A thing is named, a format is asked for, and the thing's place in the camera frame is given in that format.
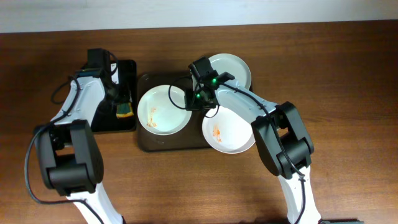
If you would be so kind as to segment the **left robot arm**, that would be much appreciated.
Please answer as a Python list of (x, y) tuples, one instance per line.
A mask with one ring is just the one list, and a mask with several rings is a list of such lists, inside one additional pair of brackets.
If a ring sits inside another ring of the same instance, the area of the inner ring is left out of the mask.
[(43, 182), (74, 203), (87, 223), (124, 223), (103, 186), (103, 158), (91, 130), (98, 105), (114, 83), (103, 68), (78, 70), (70, 79), (70, 91), (61, 110), (34, 134)]

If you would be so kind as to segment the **green yellow sponge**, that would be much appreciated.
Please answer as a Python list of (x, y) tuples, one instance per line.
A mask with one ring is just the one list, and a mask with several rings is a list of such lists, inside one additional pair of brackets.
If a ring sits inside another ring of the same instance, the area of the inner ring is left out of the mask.
[(131, 103), (121, 103), (116, 107), (116, 117), (118, 119), (134, 116)]

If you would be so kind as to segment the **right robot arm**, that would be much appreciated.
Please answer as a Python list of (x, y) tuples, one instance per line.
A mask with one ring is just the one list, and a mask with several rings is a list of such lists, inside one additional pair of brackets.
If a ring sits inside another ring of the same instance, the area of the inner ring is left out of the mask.
[(267, 170), (279, 179), (290, 223), (323, 223), (310, 183), (314, 145), (296, 107), (278, 105), (242, 88), (236, 80), (212, 79), (185, 92), (187, 110), (222, 106), (248, 122)]

